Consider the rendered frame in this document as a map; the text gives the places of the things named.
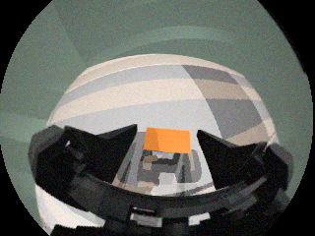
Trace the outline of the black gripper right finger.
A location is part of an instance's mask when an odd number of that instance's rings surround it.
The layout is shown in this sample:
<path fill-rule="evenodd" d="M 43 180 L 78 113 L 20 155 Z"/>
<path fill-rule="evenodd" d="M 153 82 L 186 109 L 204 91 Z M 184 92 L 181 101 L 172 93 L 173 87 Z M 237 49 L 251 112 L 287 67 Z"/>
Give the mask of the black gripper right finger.
<path fill-rule="evenodd" d="M 236 176 L 243 165 L 245 166 L 245 162 L 251 160 L 253 154 L 263 152 L 268 145 L 268 142 L 263 141 L 253 143 L 251 146 L 240 146 L 202 130 L 198 130 L 197 141 L 200 142 L 201 150 L 208 162 L 216 190 L 228 188 L 229 178 Z"/>

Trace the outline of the orange block with dark blue square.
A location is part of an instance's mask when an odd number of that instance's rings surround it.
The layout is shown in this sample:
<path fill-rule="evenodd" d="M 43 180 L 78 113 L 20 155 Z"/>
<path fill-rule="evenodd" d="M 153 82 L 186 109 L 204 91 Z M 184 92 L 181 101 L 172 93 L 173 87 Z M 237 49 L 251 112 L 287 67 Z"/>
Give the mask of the orange block with dark blue square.
<path fill-rule="evenodd" d="M 143 149 L 168 153 L 190 152 L 190 130 L 150 129 L 147 127 Z"/>

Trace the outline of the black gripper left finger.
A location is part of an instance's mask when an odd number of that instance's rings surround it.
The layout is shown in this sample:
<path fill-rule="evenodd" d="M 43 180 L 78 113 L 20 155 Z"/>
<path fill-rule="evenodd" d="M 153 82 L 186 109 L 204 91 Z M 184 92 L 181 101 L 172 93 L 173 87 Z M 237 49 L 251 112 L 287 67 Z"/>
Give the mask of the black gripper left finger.
<path fill-rule="evenodd" d="M 70 126 L 64 126 L 64 130 L 70 137 L 68 142 L 87 151 L 95 168 L 105 178 L 103 181 L 110 185 L 137 135 L 137 125 L 119 127 L 110 133 L 106 131 L 97 135 Z"/>

